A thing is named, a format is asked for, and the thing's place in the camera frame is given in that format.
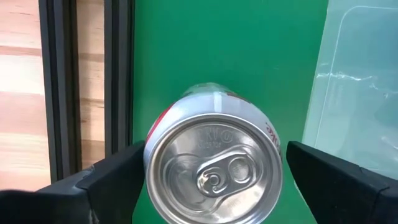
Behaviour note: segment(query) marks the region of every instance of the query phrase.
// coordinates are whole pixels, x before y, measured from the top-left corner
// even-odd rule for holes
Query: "silver can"
[[[282,188],[268,117],[223,86],[191,87],[151,127],[147,191],[168,223],[260,223]]]

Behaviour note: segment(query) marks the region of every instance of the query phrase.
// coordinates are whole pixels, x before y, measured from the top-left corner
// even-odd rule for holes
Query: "red label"
[[[266,125],[267,125],[267,131],[271,136],[271,141],[276,145],[276,147],[279,148],[279,140],[278,137],[276,136],[275,131],[271,128],[271,126],[268,123],[266,123]]]
[[[250,103],[247,99],[245,99],[245,98],[243,98],[242,96],[239,96],[238,94],[233,93],[233,92],[231,92],[231,91],[227,91],[226,94],[227,94],[228,96],[233,96],[233,97],[239,98],[239,99],[241,99],[241,100],[243,100],[243,101],[245,101],[245,102]]]
[[[174,105],[174,103],[172,103],[166,110],[163,110],[163,112],[159,115],[159,117],[157,117],[154,125],[152,125],[152,127],[149,130],[149,133],[147,135],[147,139],[145,140],[145,142],[148,141],[148,139],[150,138],[150,136],[152,135],[152,133],[154,132],[155,128],[159,125],[159,123],[162,121],[163,117],[167,114],[167,112],[169,111],[169,109]]]

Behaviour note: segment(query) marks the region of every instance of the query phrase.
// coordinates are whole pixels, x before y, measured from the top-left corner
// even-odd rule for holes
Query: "transparent plastic bin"
[[[330,1],[303,143],[398,179],[398,1]]]

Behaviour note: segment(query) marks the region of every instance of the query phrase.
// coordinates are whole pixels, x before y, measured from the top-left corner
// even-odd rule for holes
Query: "pull tab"
[[[203,163],[197,171],[197,187],[207,197],[240,192],[256,181],[256,163],[242,147],[234,147]]]

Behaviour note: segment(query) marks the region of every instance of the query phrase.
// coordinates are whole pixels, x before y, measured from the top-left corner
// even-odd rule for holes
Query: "green panel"
[[[191,85],[216,82],[257,105],[285,151],[301,140],[326,0],[136,0],[134,136]],[[284,189],[265,223],[315,223],[284,162]],[[133,223],[165,223],[144,189]]]

